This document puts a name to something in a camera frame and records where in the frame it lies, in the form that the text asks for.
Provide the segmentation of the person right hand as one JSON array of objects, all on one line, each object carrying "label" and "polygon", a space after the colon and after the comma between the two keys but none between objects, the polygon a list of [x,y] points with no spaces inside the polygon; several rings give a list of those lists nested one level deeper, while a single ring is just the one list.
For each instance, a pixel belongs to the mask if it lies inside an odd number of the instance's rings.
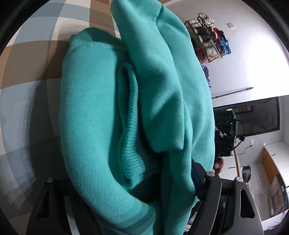
[{"label": "person right hand", "polygon": [[215,173],[215,175],[219,175],[220,172],[222,171],[224,166],[224,159],[223,158],[219,158],[213,165],[213,172]]}]

